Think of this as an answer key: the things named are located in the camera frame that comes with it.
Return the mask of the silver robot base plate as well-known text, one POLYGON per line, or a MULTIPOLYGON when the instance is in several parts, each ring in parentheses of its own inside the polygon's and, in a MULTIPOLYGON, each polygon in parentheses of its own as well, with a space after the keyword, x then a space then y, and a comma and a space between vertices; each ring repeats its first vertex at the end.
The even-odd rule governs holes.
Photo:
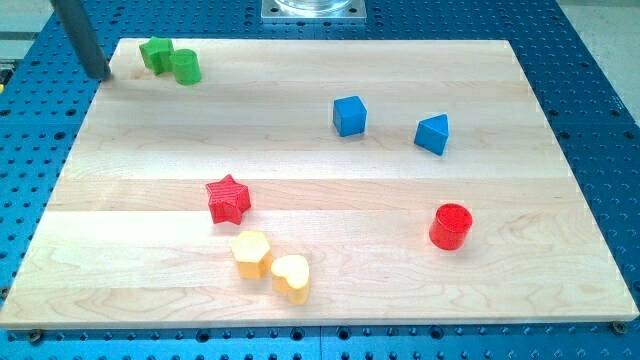
POLYGON ((288 20, 364 20, 365 0, 262 0, 261 18, 288 20))

